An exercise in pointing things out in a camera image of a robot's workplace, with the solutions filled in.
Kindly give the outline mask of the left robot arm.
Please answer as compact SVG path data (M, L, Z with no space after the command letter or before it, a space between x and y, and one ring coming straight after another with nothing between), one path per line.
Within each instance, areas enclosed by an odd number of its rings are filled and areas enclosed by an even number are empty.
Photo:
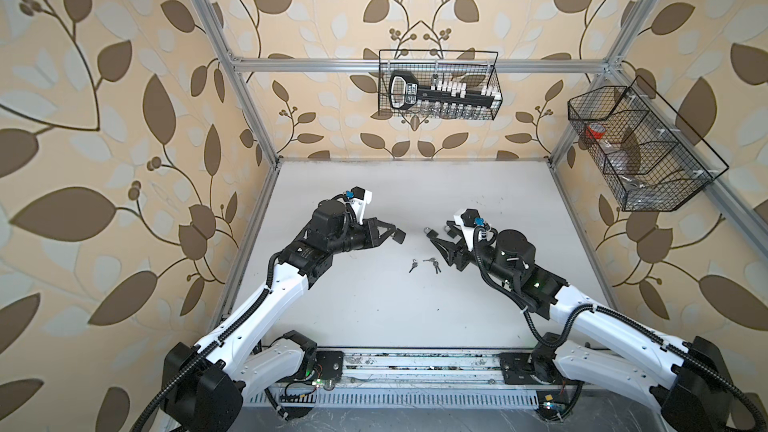
M134 422L141 431L162 410L186 431L227 431L251 395L284 378L311 375L316 344L291 331L271 346L257 345L283 313L330 269L336 255L373 249L406 234L367 218L370 191L354 187L321 201L307 224L267 263L266 279L229 317L192 346L166 355L162 386Z

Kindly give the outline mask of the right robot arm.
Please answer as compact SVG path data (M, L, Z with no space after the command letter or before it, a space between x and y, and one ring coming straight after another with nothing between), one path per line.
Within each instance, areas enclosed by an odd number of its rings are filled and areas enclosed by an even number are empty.
M646 406L676 431L727 431L735 404L751 415L752 430L766 430L765 414L732 382L715 344L663 334L590 298L538 266L535 246L517 230L497 231L481 218L455 218L445 230L447 239L432 229L425 234L448 265L475 265L527 324L539 316L561 325L558 334L529 328L539 381L597 385Z

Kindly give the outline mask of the black socket set holder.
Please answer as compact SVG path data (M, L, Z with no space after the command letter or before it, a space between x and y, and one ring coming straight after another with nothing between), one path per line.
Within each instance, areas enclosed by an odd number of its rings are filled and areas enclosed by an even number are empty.
M502 104L502 94L495 86L484 85L479 91L464 82L443 81L440 78L420 81L408 71L398 70L390 75L384 96L392 109L409 110L417 106L428 110L439 106L447 110L493 111Z

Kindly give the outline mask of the red capped item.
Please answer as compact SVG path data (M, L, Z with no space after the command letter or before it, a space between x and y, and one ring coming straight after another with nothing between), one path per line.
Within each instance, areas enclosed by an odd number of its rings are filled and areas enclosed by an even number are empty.
M606 133L606 128L602 123L589 123L585 127L585 137L589 140L599 142L603 139Z

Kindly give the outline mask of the clear plastic bag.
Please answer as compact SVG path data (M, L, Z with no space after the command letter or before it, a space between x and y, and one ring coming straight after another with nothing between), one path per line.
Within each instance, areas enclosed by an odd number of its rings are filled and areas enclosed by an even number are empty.
M603 196L609 205L619 207L612 190L591 160L577 160L573 167L565 164L563 174L566 192L573 202L596 205Z

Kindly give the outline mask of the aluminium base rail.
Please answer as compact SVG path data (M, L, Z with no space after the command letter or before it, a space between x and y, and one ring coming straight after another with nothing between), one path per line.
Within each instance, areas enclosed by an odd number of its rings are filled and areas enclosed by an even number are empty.
M552 354L528 351L319 350L280 339L241 364L179 344L165 360L163 410L210 429L250 403L279 407L445 409L549 408L594 385L653 411L674 382L658 372L573 342Z

